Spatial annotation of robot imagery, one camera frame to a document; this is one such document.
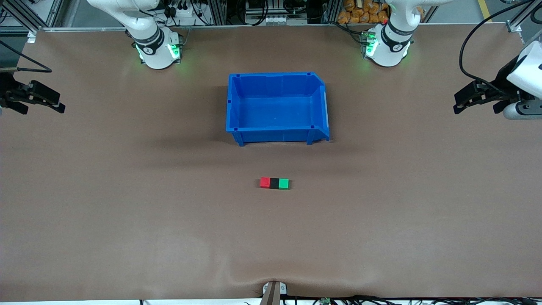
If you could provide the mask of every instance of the red cube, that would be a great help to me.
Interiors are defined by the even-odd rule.
[[[260,178],[260,187],[261,188],[269,188],[271,184],[271,178],[269,177],[261,177]]]

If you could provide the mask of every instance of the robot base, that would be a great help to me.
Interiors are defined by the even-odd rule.
[[[369,39],[367,46],[362,46],[363,54],[366,58],[370,58],[377,65],[383,67],[393,67],[401,62],[407,55],[410,42],[401,49],[400,52],[392,52],[390,47],[384,44],[382,39],[382,29],[384,26],[379,24],[369,30],[369,33],[374,33],[374,38]]]
[[[160,27],[164,32],[164,42],[153,55],[145,54],[138,49],[141,63],[153,69],[165,69],[173,63],[180,63],[183,51],[183,37],[169,28]]]

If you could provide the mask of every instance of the yellow floor line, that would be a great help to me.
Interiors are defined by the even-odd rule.
[[[482,10],[483,18],[486,19],[490,16],[489,10],[487,9],[486,0],[478,0],[478,4],[480,5],[480,10]]]

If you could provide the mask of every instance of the blue container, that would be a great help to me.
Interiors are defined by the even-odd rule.
[[[239,146],[329,141],[326,86],[313,72],[231,74],[226,131]]]

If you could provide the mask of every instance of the colored block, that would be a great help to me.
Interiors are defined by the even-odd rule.
[[[269,188],[279,189],[279,178],[271,178],[269,182]]]
[[[289,179],[279,179],[279,189],[288,189],[290,187]]]
[[[260,187],[261,188],[269,188],[270,182],[271,182],[271,178],[269,178],[269,177],[261,177],[260,178]]]

